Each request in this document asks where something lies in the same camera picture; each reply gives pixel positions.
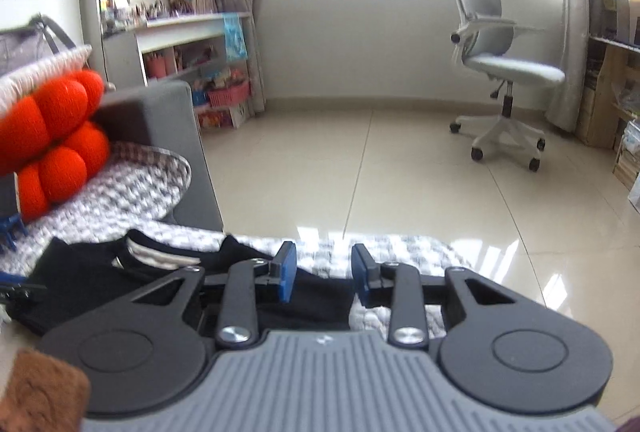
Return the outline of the cream black raglan sweatshirt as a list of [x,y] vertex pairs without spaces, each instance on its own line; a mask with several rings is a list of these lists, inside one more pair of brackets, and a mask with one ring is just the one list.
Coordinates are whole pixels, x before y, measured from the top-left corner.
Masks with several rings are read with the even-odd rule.
[[[33,334],[43,336],[176,269],[174,265],[160,268],[142,261],[132,254],[135,244],[185,259],[189,265],[203,267],[209,275],[227,273],[233,264],[246,259],[272,259],[232,236],[224,237],[216,251],[207,252],[173,248],[135,229],[122,238],[100,243],[66,243],[54,238],[28,276],[31,285],[46,288],[42,299],[10,304],[9,316]],[[273,300],[258,304],[259,329],[347,330],[354,297],[350,281],[322,278],[299,269],[288,303]]]

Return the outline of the blue stool phone stand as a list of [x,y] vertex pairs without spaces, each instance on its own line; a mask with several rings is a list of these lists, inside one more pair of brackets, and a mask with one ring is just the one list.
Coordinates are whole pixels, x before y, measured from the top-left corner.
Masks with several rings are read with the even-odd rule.
[[22,236],[27,236],[28,231],[23,222],[22,215],[15,213],[10,216],[2,217],[0,223],[1,244],[5,245],[10,251],[15,252],[17,246],[15,243],[15,233],[19,232]]

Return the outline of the brown furry patch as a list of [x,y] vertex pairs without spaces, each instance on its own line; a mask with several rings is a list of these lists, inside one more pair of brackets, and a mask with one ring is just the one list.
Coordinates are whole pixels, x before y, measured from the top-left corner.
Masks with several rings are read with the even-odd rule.
[[79,431],[91,384],[78,368],[21,348],[1,397],[1,430]]

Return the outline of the red flower plush cushion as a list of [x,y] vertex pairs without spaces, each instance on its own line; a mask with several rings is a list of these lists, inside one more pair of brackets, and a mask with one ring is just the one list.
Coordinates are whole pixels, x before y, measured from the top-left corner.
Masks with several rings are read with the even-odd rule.
[[104,89],[96,71],[68,72],[44,82],[1,118],[1,174],[17,177],[24,222],[73,198],[107,163],[110,140],[91,120]]

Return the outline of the grey checked quilted bedcover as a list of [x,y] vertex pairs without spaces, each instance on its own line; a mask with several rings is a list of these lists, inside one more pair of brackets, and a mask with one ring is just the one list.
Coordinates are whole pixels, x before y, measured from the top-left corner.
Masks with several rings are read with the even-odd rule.
[[[1,276],[30,285],[28,276],[54,238],[66,243],[100,243],[117,240],[135,229],[173,248],[216,251],[226,237],[220,231],[170,225],[160,220],[180,201],[190,181],[189,165],[182,158],[134,144],[116,145],[111,161],[78,195],[27,224],[28,235],[15,237],[15,252],[1,244]],[[235,239],[272,257],[282,243],[278,238]],[[363,243],[375,261],[398,259],[427,275],[440,276],[447,267],[466,263],[448,245],[431,237],[303,237],[295,244],[297,270],[350,281],[350,250],[356,242]],[[177,256],[147,250],[140,244],[132,247],[132,254],[160,268],[186,262]],[[348,329],[386,332],[389,322],[390,313],[386,309],[381,306],[365,309],[354,298]]]

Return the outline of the grey white pillow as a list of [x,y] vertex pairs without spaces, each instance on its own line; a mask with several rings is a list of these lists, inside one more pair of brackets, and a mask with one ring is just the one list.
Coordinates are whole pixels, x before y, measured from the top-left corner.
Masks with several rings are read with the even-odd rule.
[[51,54],[3,75],[0,87],[1,115],[6,114],[17,101],[35,92],[48,80],[81,70],[91,53],[91,45],[81,45],[58,54]]

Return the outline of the white desk with shelves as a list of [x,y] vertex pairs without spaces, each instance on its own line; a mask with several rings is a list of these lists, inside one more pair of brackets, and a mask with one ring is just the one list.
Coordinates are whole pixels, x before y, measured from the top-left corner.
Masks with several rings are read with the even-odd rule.
[[203,129],[237,127],[255,114],[246,12],[156,20],[102,40],[107,80],[119,90],[180,80]]

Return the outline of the grey diaper bag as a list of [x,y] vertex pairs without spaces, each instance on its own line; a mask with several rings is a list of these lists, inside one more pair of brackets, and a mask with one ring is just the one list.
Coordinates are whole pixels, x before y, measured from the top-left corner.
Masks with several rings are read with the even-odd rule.
[[75,47],[70,36],[54,20],[36,14],[24,25],[0,31],[0,75]]

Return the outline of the white grey office chair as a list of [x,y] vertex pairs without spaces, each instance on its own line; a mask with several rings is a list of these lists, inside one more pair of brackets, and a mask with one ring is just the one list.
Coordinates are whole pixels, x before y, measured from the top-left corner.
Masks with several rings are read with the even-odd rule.
[[475,137],[471,159],[480,162],[490,144],[498,145],[503,135],[509,136],[518,149],[528,156],[528,169],[539,170],[541,153],[546,149],[546,135],[513,118],[513,87],[558,87],[565,82],[565,73],[548,64],[515,59],[508,56],[514,40],[535,33],[536,28],[517,24],[502,14],[501,0],[456,0],[460,23],[450,35],[454,44],[454,63],[460,68],[486,75],[498,87],[490,94],[501,99],[501,111],[495,117],[459,115],[449,124],[449,132],[457,134],[463,127],[491,121],[486,132]]

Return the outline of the wooden desk shelf unit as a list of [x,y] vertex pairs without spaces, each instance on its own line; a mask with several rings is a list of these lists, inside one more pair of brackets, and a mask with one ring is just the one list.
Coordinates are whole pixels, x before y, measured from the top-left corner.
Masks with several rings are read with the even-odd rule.
[[591,0],[582,103],[575,129],[586,146],[615,153],[613,175],[639,176],[639,0]]

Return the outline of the right grey curtain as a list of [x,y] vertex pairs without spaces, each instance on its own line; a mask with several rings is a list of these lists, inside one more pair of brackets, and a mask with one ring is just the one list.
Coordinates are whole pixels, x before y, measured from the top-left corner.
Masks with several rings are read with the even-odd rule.
[[563,0],[561,62],[565,80],[554,88],[544,116],[551,125],[567,133],[576,129],[582,104],[593,1]]

